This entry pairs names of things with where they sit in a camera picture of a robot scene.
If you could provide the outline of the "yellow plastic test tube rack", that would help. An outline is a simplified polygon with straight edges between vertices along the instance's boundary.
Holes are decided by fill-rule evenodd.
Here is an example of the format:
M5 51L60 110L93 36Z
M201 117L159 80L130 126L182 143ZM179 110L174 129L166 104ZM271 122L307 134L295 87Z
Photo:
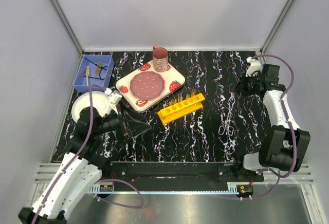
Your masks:
M173 105L167 106L157 112L163 125L173 122L188 114L191 114L203 108L202 101L205 100L203 94L197 94L188 99L177 102Z

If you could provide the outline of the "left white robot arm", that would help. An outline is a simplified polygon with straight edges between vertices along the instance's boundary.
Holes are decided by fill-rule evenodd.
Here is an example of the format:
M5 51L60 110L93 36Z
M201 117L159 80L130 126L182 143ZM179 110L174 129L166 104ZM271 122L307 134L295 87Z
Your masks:
M109 160L97 155L97 138L110 131L118 131L135 138L151 129L142 114L117 105L118 111L101 116L95 107L72 110L77 114L76 133L60 167L31 207L19 212L21 223L67 223L70 214L98 180L111 175Z

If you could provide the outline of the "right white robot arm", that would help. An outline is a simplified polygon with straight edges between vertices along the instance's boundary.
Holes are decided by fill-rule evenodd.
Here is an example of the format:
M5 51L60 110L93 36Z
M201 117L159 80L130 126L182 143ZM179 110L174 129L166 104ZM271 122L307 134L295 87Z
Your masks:
M310 134L296 123L288 105L286 87L279 82L279 66L250 59L235 91L243 96L258 95L266 107L271 128L257 153L244 155L233 168L234 177L245 181L265 169L297 172L310 142Z

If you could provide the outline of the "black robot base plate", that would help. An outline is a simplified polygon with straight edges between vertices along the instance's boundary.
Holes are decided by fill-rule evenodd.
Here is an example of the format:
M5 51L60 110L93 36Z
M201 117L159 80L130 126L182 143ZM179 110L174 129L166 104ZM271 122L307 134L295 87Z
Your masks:
M114 178L138 185L192 185L213 187L219 183L248 184L263 182L264 177L224 162L112 162L102 179Z

